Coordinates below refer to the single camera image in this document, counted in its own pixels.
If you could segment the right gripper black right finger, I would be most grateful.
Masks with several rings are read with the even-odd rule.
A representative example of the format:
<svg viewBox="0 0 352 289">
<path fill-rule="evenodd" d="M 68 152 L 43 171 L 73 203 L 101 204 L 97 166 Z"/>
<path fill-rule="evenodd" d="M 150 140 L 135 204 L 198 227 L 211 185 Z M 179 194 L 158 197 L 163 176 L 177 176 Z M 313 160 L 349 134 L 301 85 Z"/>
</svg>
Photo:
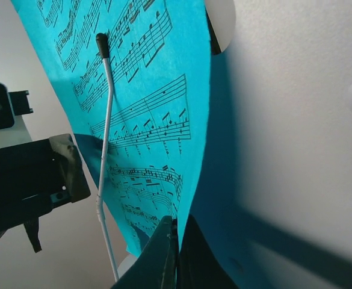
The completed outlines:
<svg viewBox="0 0 352 289">
<path fill-rule="evenodd" d="M 178 256 L 177 287 L 195 289 L 238 287 L 216 260 L 192 215 L 188 216 Z"/>
</svg>

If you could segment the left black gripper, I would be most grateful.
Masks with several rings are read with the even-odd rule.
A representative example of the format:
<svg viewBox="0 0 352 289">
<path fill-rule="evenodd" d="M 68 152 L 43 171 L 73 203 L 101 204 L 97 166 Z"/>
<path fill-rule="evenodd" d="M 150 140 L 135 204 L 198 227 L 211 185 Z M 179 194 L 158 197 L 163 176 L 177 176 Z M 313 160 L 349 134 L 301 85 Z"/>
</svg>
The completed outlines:
<svg viewBox="0 0 352 289">
<path fill-rule="evenodd" d="M 0 238 L 23 225 L 38 253 L 39 218 L 90 195 L 71 135 L 0 148 Z"/>
</svg>

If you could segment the blue sheet music page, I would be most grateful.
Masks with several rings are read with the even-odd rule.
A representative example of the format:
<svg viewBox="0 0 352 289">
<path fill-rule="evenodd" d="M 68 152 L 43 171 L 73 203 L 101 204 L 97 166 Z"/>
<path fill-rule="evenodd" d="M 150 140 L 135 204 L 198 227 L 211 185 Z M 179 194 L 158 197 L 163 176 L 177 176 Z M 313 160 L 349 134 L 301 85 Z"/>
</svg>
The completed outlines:
<svg viewBox="0 0 352 289">
<path fill-rule="evenodd" d="M 164 216 L 184 234 L 205 150 L 211 46 L 203 1 L 14 1 L 94 180 L 114 83 L 104 201 L 140 255 Z"/>
</svg>

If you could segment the white tripod music stand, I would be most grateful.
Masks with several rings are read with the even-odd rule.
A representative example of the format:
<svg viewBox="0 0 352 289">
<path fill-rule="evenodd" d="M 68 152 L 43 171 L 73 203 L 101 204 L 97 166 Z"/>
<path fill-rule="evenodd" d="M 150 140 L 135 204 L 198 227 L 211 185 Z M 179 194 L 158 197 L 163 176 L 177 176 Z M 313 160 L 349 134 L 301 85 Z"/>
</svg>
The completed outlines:
<svg viewBox="0 0 352 289">
<path fill-rule="evenodd" d="M 352 1 L 206 1 L 191 215 L 237 288 L 352 288 Z"/>
</svg>

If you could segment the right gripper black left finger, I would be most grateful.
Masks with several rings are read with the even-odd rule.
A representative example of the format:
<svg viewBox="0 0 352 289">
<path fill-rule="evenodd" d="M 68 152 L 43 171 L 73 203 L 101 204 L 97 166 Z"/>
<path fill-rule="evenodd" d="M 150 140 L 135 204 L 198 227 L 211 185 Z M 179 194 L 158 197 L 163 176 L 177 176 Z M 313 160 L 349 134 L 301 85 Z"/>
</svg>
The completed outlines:
<svg viewBox="0 0 352 289">
<path fill-rule="evenodd" d="M 139 258 L 113 288 L 175 288 L 178 254 L 177 220 L 164 216 Z"/>
</svg>

